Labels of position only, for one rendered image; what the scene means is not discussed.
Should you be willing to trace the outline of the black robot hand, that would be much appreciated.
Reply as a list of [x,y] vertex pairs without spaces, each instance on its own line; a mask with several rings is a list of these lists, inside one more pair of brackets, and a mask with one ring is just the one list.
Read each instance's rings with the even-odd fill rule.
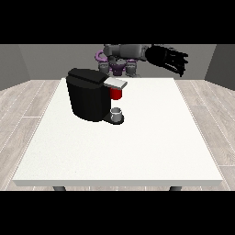
[[162,67],[180,76],[184,75],[185,65],[187,64],[186,53],[177,51],[173,48],[166,48],[159,45],[151,45],[145,51],[147,61],[158,67]]

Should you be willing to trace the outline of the pale grey machine lid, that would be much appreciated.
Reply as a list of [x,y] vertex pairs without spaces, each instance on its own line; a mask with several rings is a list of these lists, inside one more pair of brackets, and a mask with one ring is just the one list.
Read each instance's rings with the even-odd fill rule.
[[119,80],[117,78],[113,77],[108,77],[104,81],[104,86],[112,88],[112,89],[117,89],[117,90],[122,90],[128,83],[123,80]]

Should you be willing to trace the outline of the red pod holder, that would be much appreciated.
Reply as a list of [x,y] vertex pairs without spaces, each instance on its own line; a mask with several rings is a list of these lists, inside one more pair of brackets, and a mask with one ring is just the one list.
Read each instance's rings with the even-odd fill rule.
[[118,89],[110,89],[110,98],[113,100],[118,100],[122,97],[122,91]]

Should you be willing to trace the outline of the black coffee machine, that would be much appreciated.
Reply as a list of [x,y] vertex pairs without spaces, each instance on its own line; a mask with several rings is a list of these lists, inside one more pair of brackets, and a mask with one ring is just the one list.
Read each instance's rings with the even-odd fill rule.
[[87,121],[105,121],[113,125],[124,122],[124,116],[119,122],[111,120],[110,89],[104,86],[109,75],[91,69],[73,68],[68,72],[66,83],[73,113]]

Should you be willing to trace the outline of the small grey cup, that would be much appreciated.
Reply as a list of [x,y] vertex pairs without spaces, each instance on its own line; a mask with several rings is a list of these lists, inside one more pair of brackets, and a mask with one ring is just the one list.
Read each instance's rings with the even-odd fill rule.
[[119,122],[122,119],[122,111],[119,107],[113,107],[110,110],[111,120],[114,122]]

